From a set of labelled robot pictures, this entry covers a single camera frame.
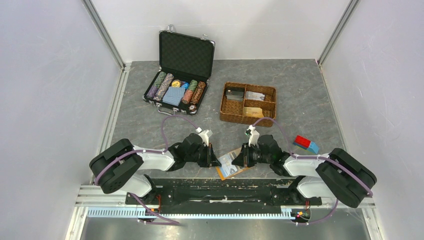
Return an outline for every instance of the black box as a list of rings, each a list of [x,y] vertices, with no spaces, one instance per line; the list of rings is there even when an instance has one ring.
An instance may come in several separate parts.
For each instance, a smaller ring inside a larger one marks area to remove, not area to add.
[[[160,107],[164,107],[173,110],[174,114],[182,112],[183,114],[195,115],[208,90],[208,80],[212,74],[214,52],[214,41],[166,30],[159,32],[159,71],[145,91],[143,99],[156,105],[157,111],[160,113],[169,114],[160,110]],[[174,80],[181,80],[189,84],[191,80],[196,80],[198,83],[206,83],[199,102],[195,104],[195,110],[189,110],[190,103],[184,104],[180,102],[178,106],[174,106],[147,96],[160,72],[173,74]]]

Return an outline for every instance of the gray tabletop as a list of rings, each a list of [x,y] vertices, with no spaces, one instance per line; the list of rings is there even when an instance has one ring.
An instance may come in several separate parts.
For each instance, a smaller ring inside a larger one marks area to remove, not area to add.
[[[120,106],[112,143],[127,138],[143,148],[165,147],[161,137],[164,114],[143,101],[143,94],[159,70],[159,62],[133,62]],[[248,125],[220,121],[220,104],[226,82],[272,86],[277,89],[276,120],[283,126],[290,140],[301,135],[320,147],[320,154],[342,148],[342,138],[330,103],[327,88],[320,70],[313,59],[259,59],[215,60],[212,77],[203,102],[195,116],[187,116],[202,129],[213,132],[209,139],[214,152],[220,157],[240,148],[248,141],[245,130]],[[298,154],[312,153],[287,143],[276,126],[257,127],[261,135],[272,134],[281,149],[290,147]],[[169,144],[181,142],[195,130],[181,118],[170,118],[164,128]],[[200,168],[188,162],[184,168],[164,172],[143,170],[151,178],[219,178],[217,170]],[[267,164],[256,166],[238,174],[235,178],[281,178]]]

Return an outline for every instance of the yellow poker chip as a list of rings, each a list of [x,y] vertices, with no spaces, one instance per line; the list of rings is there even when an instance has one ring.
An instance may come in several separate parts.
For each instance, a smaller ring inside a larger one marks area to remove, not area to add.
[[[179,88],[181,86],[181,82],[178,80],[175,80],[172,82],[172,86],[175,88]]]

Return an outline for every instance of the brown woven tray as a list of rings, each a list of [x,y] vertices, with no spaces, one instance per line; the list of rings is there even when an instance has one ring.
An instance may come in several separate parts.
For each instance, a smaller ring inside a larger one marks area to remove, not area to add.
[[[244,96],[246,96],[247,91],[265,94],[265,99],[264,101],[250,100],[245,98],[243,99],[243,101],[229,100],[226,96],[227,87],[244,88]],[[277,117],[277,90],[271,86],[259,86],[237,82],[227,82],[224,85],[222,93],[219,119],[221,121],[231,123],[248,125],[254,124],[259,119],[259,117],[243,115],[243,107],[262,108],[262,113],[264,117],[270,117],[275,119]],[[260,121],[257,125],[263,127],[272,127],[273,121],[265,119]]]

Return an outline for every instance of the open black briefcase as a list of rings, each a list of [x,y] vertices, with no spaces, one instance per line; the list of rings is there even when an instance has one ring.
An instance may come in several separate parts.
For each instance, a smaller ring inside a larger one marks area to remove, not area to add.
[[[173,27],[168,27],[168,30],[159,32],[159,71],[144,93],[143,99],[155,105],[157,111],[163,114],[171,115],[169,112],[162,111],[161,107],[172,110],[173,114],[182,112],[195,115],[208,89],[208,80],[212,74],[214,61],[215,42],[204,37],[179,34],[172,30]],[[158,83],[164,76],[164,73],[161,72],[164,72],[166,77],[159,85]],[[167,84],[168,74],[173,75],[169,84]],[[177,99],[181,93],[184,93],[184,96],[178,102]]]

